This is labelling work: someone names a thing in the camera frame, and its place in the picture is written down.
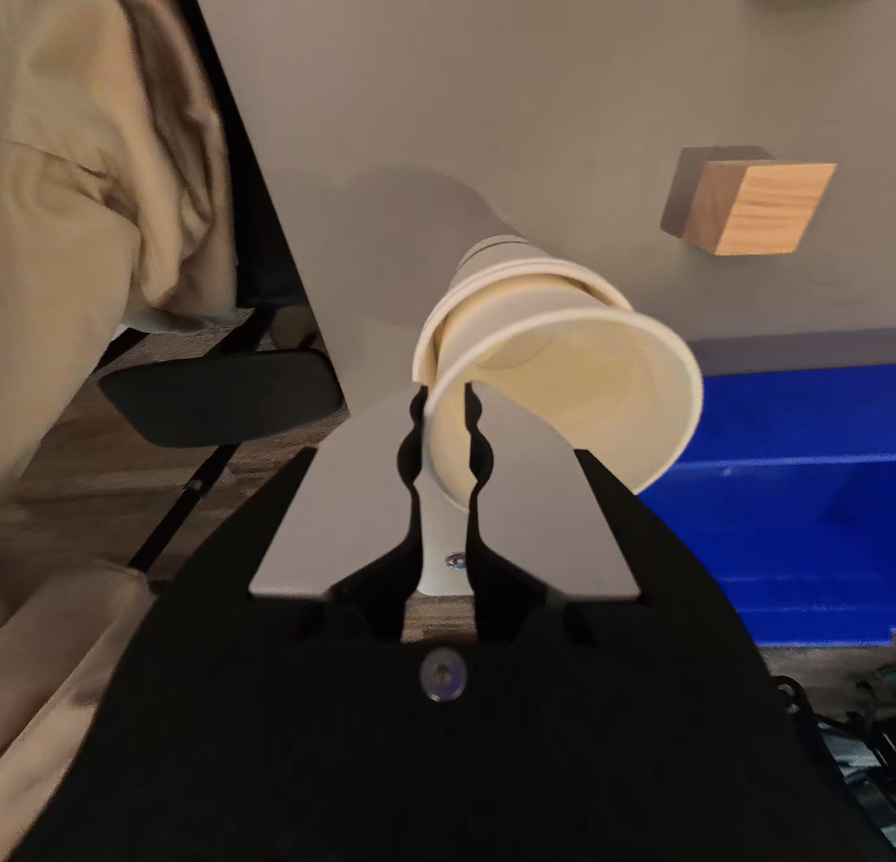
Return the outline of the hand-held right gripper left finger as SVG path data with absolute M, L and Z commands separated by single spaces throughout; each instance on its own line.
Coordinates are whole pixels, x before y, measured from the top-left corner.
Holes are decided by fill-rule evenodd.
M 411 385 L 319 444 L 249 591 L 261 599 L 356 610 L 378 640 L 399 642 L 422 576 L 420 497 L 427 389 Z

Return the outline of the blue plastic bin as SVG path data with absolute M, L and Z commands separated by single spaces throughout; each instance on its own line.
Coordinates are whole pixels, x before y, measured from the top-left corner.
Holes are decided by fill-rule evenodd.
M 756 644 L 890 644 L 895 366 L 713 375 L 678 461 L 641 499 Z

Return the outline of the person's leg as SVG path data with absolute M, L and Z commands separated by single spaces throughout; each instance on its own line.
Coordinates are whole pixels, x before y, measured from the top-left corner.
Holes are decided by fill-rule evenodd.
M 100 561 L 2 563 L 1 858 L 71 768 L 155 600 L 146 576 Z

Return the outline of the person's cream hoodie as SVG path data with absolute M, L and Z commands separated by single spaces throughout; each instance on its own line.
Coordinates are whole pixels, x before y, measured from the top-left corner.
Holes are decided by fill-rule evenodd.
M 237 308 L 218 106 L 177 0 L 1 0 L 6 494 L 118 329 Z

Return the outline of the wooden cube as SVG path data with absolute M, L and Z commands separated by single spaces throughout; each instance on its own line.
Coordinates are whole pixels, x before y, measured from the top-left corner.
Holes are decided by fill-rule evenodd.
M 686 147 L 659 227 L 715 257 L 795 252 L 837 169 L 759 146 Z

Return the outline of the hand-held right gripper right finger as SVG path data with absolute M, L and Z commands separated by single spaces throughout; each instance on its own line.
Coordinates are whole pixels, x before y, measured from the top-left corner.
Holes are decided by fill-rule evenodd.
M 512 642 L 532 615 L 641 597 L 573 446 L 484 383 L 464 387 L 466 569 L 477 638 Z

